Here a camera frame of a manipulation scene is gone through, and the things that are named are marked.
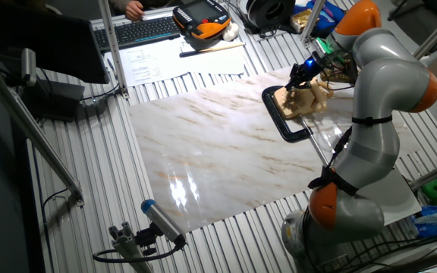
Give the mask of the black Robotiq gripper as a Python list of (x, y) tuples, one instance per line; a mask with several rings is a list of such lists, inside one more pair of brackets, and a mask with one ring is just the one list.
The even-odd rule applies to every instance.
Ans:
[(322, 56), (312, 52), (311, 56), (302, 64), (294, 64), (289, 74), (290, 80), (285, 85), (286, 90), (309, 89), (310, 82), (305, 79), (313, 79), (323, 70)]

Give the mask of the person's bare hand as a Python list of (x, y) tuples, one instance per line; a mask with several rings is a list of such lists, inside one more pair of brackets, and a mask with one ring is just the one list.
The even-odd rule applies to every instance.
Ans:
[(144, 7), (139, 1), (129, 1), (125, 7), (124, 13), (128, 20), (139, 21), (145, 15)]

